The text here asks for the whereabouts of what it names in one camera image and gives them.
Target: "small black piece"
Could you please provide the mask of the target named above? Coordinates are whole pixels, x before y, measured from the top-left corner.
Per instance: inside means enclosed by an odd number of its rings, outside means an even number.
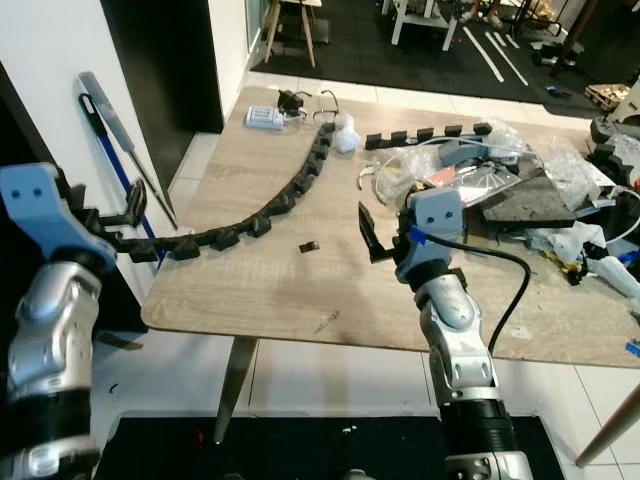
[[[211,248],[216,250],[225,250],[229,247],[233,247],[240,241],[238,232],[232,228],[221,228],[216,234],[215,240],[211,243]]]
[[[269,215],[284,215],[296,206],[296,199],[287,193],[281,193],[269,208]]]
[[[326,160],[329,156],[329,147],[324,144],[320,145],[314,143],[311,147],[311,152],[309,153],[309,155],[313,155],[320,160]]]
[[[311,175],[315,175],[316,177],[320,175],[322,171],[322,160],[320,158],[312,158],[307,160],[307,173]]]
[[[396,248],[385,249],[375,232],[375,222],[367,207],[362,202],[358,202],[358,223],[360,224],[360,233],[364,239],[364,243],[369,250],[369,260],[371,263],[382,262],[393,258]]]
[[[377,150],[380,148],[380,144],[382,143],[382,134],[374,133],[371,135],[367,135],[367,141],[364,144],[365,150]]]
[[[593,260],[602,260],[604,257],[609,256],[609,250],[606,247],[602,248],[591,242],[585,242],[582,248],[584,248],[584,253],[587,254],[587,258]]]
[[[599,143],[598,145],[596,145],[596,148],[593,150],[593,158],[597,159],[597,160],[606,160],[608,159],[611,155],[613,155],[613,152],[615,151],[616,147],[615,145],[608,145],[606,143]]]
[[[336,124],[333,122],[328,122],[320,127],[318,135],[331,135],[335,131],[336,131]]]
[[[155,262],[158,260],[155,248],[152,244],[136,245],[130,252],[129,257],[133,263]]]
[[[316,240],[313,240],[312,242],[307,242],[307,243],[303,243],[302,245],[298,245],[298,248],[300,249],[300,253],[307,253],[313,250],[320,249],[320,244]]]
[[[311,178],[309,178],[308,175],[303,173],[299,173],[293,178],[293,186],[295,187],[298,193],[307,193],[307,190],[311,188],[312,184],[313,184],[313,180],[311,180]]]
[[[489,135],[493,128],[487,122],[475,123],[473,125],[473,133],[476,135]]]
[[[327,134],[323,134],[323,135],[318,135],[315,139],[315,141],[313,142],[313,145],[326,145],[326,146],[330,146],[331,145],[331,134],[327,133]]]
[[[403,147],[407,142],[407,131],[391,132],[391,145],[394,147]]]
[[[445,137],[459,137],[462,134],[462,125],[449,125],[444,127]]]
[[[188,260],[200,256],[200,247],[192,238],[187,237],[171,250],[171,254],[176,260]]]
[[[609,177],[616,185],[629,187],[631,180],[629,174],[633,167],[624,165],[620,157],[613,154],[613,145],[599,144],[593,153],[587,155],[587,161]]]
[[[100,217],[99,221],[103,227],[113,227],[118,225],[131,225],[137,227],[144,218],[144,211],[147,208],[147,190],[141,178],[133,182],[131,190],[127,194],[127,206],[120,215],[108,215]]]
[[[255,216],[251,219],[251,225],[247,230],[247,235],[258,238],[271,230],[271,220],[268,217]]]
[[[417,131],[418,143],[426,142],[433,138],[433,128],[421,128]]]

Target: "clear plastic bag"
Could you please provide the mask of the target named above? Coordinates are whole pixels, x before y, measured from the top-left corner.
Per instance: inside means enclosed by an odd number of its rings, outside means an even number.
[[[392,211],[403,207],[416,181],[425,181],[442,169],[437,147],[432,145],[379,150],[380,172],[371,182],[378,199]]]
[[[458,170],[450,186],[458,190],[465,207],[472,207],[521,181],[520,177],[487,162]]]
[[[538,157],[571,211],[577,210],[585,200],[597,200],[600,196],[587,161],[566,138],[549,138],[545,146],[538,149]]]
[[[515,165],[522,153],[528,150],[518,130],[497,118],[485,118],[482,121],[491,125],[491,133],[485,140],[487,145],[491,145],[489,158],[499,159],[504,165]]]

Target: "plastic bag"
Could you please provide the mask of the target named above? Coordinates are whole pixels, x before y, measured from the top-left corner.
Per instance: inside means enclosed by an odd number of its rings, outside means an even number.
[[[528,150],[518,130],[496,118],[485,118],[482,121],[491,125],[491,133],[485,141],[487,145],[491,145],[489,158],[499,159],[504,165],[515,165],[518,157]]]
[[[340,153],[351,152],[360,145],[360,135],[355,131],[355,120],[348,112],[340,112],[335,119],[336,131],[333,144]]]
[[[435,146],[387,148],[379,153],[381,170],[371,184],[378,199],[392,211],[403,208],[416,181],[425,181],[442,169]]]
[[[600,248],[607,243],[600,225],[575,222],[570,228],[532,228],[526,231],[529,248],[550,251],[566,265],[575,262],[580,256],[585,242],[591,242]]]
[[[600,188],[594,182],[587,161],[564,137],[551,137],[538,149],[547,176],[571,211],[578,209],[589,198],[597,200]]]
[[[487,162],[458,170],[450,186],[458,190],[465,207],[472,207],[521,181],[520,177]]]
[[[629,181],[633,185],[640,177],[640,140],[628,135],[616,133],[607,140],[607,145],[613,145],[613,154],[622,160],[623,165],[630,165]]]

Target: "table leg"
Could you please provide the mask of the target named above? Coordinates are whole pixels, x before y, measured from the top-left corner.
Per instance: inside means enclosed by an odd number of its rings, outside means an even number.
[[[304,26],[304,35],[307,37],[307,48],[309,49],[311,66],[316,68],[316,60],[313,57],[313,39],[311,38],[311,29],[309,28],[309,17],[307,16],[307,9],[304,8],[304,5],[302,5],[302,24]]]
[[[531,6],[531,1],[532,0],[524,0],[522,5],[520,5],[520,10],[518,10],[518,15],[516,17],[516,21],[513,24],[513,29],[511,32],[513,33],[514,39],[516,38],[516,35],[520,33],[520,27],[522,26],[522,22],[526,18],[527,13],[529,13],[529,7]]]
[[[216,418],[216,426],[213,432],[213,441],[216,444],[222,443],[224,434],[227,431],[257,344],[258,339],[256,337],[234,337],[233,339],[227,371],[224,374],[224,383],[222,384],[218,417]]]
[[[558,55],[558,60],[556,60],[556,63],[549,72],[550,77],[557,77],[560,71],[564,68],[565,60],[571,53],[571,49],[575,43],[578,41],[580,34],[582,34],[582,30],[584,30],[584,27],[589,23],[591,15],[595,11],[597,5],[598,0],[587,0],[587,3],[585,3],[582,10],[580,10],[578,18],[573,23],[571,30],[569,30],[569,33],[567,34],[567,38],[565,38],[564,43],[562,44],[562,51],[560,52],[560,55]]]
[[[407,12],[407,0],[400,0],[398,6],[396,24],[393,27],[393,36],[391,37],[391,45],[397,45],[400,40],[400,31],[402,30],[402,23],[404,22],[404,15]]]
[[[267,40],[267,53],[264,56],[264,63],[269,63],[269,56],[271,55],[271,47],[273,46],[273,37],[276,35],[276,27],[278,26],[278,17],[280,16],[280,0],[274,0],[276,2],[273,7],[273,14],[271,15],[271,27],[269,28],[269,38]]]
[[[615,442],[640,419],[640,385],[622,402],[604,427],[576,459],[576,465],[586,466],[591,460]]]
[[[451,39],[453,38],[453,34],[456,31],[456,26],[458,25],[458,20],[455,17],[451,17],[449,20],[449,29],[447,30],[447,35],[444,37],[444,42],[442,44],[442,51],[448,52],[449,47],[451,46]]]

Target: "metal table leg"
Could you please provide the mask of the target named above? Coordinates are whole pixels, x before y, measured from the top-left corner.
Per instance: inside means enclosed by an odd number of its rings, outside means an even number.
[[[622,402],[604,427],[576,459],[576,465],[586,466],[591,460],[615,442],[640,419],[640,385]]]
[[[531,1],[532,0],[524,0],[524,2],[522,2],[522,5],[520,5],[520,8],[518,9],[516,20],[513,23],[513,27],[511,31],[514,39],[520,33],[520,27],[522,26],[522,22],[524,21],[525,17],[527,16],[527,13],[529,12]]]
[[[234,337],[233,339],[227,371],[224,374],[222,395],[218,406],[218,418],[213,432],[213,441],[216,444],[222,443],[224,439],[224,434],[231,421],[233,409],[240,396],[240,390],[242,390],[257,344],[258,339],[256,337]]]

